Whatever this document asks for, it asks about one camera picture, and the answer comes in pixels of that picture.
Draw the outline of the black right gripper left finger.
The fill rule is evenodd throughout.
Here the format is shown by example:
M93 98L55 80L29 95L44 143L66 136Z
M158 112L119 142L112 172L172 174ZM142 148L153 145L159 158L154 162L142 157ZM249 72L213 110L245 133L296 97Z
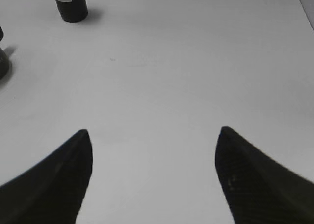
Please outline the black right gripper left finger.
M86 129L0 187L2 224L74 224L92 174Z

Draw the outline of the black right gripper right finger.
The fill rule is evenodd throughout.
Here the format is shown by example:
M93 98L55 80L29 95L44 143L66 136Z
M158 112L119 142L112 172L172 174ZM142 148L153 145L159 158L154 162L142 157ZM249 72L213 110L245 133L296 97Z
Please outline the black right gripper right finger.
M215 168L236 224L312 224L314 184L231 127L221 128Z

